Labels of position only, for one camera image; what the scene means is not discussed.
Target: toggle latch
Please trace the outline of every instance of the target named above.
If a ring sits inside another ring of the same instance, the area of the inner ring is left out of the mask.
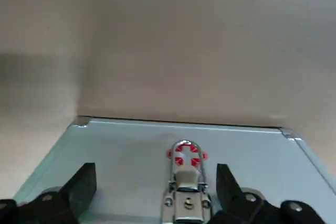
[[[199,164],[187,162],[186,154],[191,149],[197,150]],[[192,141],[181,140],[173,145],[171,156],[170,180],[162,201],[162,224],[207,223],[212,217],[212,204],[201,148]]]

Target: white wall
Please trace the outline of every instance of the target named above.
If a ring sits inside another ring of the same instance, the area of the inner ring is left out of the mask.
[[[0,0],[0,196],[76,113],[282,125],[336,174],[335,0]]]

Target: metal plate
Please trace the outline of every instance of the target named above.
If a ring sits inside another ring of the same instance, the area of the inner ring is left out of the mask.
[[[19,190],[29,201],[63,185],[85,162],[95,162],[98,190],[82,223],[159,223],[169,181],[166,156],[174,142],[188,139],[208,154],[205,171],[216,203],[216,165],[226,163],[242,187],[262,192],[272,204],[286,199],[310,204],[336,223],[336,195],[328,175],[300,139],[279,129],[91,119],[70,126]]]

